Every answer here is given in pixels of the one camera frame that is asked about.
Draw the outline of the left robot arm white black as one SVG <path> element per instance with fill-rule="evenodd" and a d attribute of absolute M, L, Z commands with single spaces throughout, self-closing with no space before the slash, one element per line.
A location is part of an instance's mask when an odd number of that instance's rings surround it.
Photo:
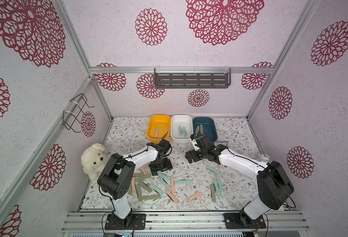
<path fill-rule="evenodd" d="M 149 163 L 151 174 L 157 176 L 158 172 L 173 168 L 168 158 L 171 147 L 169 141 L 162 139 L 159 143 L 148 143 L 135 153 L 124 156 L 115 153 L 110 157 L 97 184 L 100 194 L 111 200 L 115 217 L 124 221 L 132 212 L 126 193 L 135 170 Z"/>

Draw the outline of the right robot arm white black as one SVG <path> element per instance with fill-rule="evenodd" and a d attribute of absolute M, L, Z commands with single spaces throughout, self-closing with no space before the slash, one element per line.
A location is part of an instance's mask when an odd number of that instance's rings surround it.
<path fill-rule="evenodd" d="M 193 150 L 185 158 L 191 164 L 209 160 L 227 166 L 257 180 L 258 195 L 240 211 L 241 223 L 252 223 L 270 210 L 278 210 L 291 197 L 294 186 L 282 165 L 276 161 L 260 162 L 233 152 L 227 145 L 215 145 L 206 135 L 190 136 Z"/>

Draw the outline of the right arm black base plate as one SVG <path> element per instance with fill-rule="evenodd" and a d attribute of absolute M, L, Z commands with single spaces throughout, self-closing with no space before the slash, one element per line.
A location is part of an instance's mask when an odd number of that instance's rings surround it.
<path fill-rule="evenodd" d="M 239 212 L 226 212 L 223 214 L 224 223 L 227 229 L 265 229 L 266 224 L 263 216 L 251 219 L 246 214 Z"/>

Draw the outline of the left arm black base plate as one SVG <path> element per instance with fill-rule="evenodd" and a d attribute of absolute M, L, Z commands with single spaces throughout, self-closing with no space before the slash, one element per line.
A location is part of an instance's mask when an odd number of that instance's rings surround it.
<path fill-rule="evenodd" d="M 144 230 L 146 224 L 146 214 L 129 213 L 125 219 L 111 213 L 107 216 L 105 230 Z"/>

